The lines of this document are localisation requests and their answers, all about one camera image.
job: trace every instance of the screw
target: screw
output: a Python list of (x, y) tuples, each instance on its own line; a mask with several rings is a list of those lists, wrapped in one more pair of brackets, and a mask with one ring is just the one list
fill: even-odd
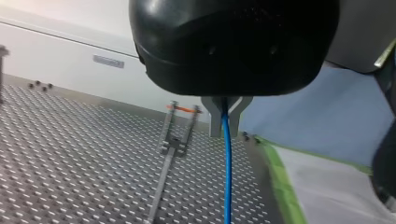
[(256, 141), (256, 144), (257, 144), (257, 145), (260, 144), (260, 143), (262, 142), (262, 141), (260, 141), (260, 139), (257, 138), (257, 137), (255, 137), (254, 140)]
[(242, 136), (244, 137), (245, 141), (247, 142), (250, 138), (248, 137), (247, 132), (242, 132)]

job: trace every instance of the metal checker plate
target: metal checker plate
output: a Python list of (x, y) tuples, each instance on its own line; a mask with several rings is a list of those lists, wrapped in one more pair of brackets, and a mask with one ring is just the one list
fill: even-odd
[[(145, 220), (163, 167), (161, 122), (14, 86), (4, 95), (1, 223)], [(174, 159), (157, 223), (222, 223), (223, 148), (193, 134), (188, 156)], [(270, 220), (243, 144), (233, 140), (233, 222)]]

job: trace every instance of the metal clamp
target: metal clamp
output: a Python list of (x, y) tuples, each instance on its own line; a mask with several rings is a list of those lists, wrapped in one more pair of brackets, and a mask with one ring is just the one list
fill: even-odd
[(222, 103), (226, 99), (228, 105), (228, 114), (230, 122), (231, 137), (236, 137), (239, 130), (239, 120), (242, 111), (250, 105), (253, 97), (237, 96), (237, 97), (202, 97), (201, 102), (210, 113), (210, 130), (211, 137), (221, 137), (221, 116)]
[(0, 45), (0, 104), (3, 103), (2, 90), (3, 90), (3, 57), (8, 55), (6, 47)]
[(163, 195), (163, 188), (165, 186), (166, 177), (172, 164), (172, 159), (175, 155), (183, 157), (187, 154), (187, 146), (190, 142), (192, 130), (198, 118), (198, 113), (200, 111), (198, 105), (196, 105), (194, 108), (194, 113), (192, 114), (192, 117), (188, 124), (188, 128), (184, 133), (182, 139), (180, 140), (179, 138), (171, 134), (176, 108), (177, 102), (173, 101), (163, 124), (163, 131), (160, 136), (159, 149), (161, 150), (162, 154), (166, 155), (166, 157), (165, 162), (163, 163), (163, 170), (161, 171), (160, 180), (158, 181), (158, 187), (155, 191), (154, 199), (148, 213), (148, 219), (145, 221), (145, 224), (154, 223), (158, 206), (160, 205), (161, 197)]

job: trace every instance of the white wall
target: white wall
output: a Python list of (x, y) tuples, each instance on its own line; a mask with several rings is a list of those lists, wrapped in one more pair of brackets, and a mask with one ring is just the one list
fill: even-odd
[(129, 0), (0, 0), (0, 5), (113, 35), (132, 37)]
[(128, 0), (0, 0), (0, 22), (137, 56)]
[[(175, 95), (156, 86), (134, 57), (3, 23), (0, 34), (0, 44), (10, 51), (5, 58), (6, 74), (162, 112), (171, 100), (202, 106), (199, 97)], [(123, 61), (125, 68), (95, 63), (93, 55)], [(207, 120), (205, 112), (200, 121)]]

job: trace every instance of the blue wire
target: blue wire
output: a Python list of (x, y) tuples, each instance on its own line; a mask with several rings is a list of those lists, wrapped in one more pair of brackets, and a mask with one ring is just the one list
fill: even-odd
[(228, 124), (228, 111), (222, 115), (225, 142), (225, 192), (224, 192), (224, 223), (231, 224), (231, 189), (232, 189), (232, 152), (231, 136)]

